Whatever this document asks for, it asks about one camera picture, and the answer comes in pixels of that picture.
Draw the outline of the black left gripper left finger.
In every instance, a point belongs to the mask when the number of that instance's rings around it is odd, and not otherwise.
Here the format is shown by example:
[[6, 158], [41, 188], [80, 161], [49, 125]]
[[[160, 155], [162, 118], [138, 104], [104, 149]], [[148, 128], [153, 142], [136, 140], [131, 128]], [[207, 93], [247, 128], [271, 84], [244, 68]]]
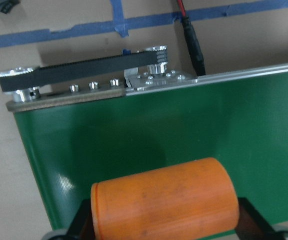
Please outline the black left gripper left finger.
[[74, 240], [93, 240], [94, 227], [90, 199], [84, 199], [67, 231]]

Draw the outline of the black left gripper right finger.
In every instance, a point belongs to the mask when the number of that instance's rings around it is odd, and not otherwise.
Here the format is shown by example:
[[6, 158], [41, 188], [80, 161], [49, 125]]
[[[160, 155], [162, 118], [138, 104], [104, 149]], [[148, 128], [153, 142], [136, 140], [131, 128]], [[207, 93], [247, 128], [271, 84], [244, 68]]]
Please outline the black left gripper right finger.
[[240, 240], [272, 240], [276, 233], [272, 226], [245, 197], [239, 197], [239, 221], [235, 232]]

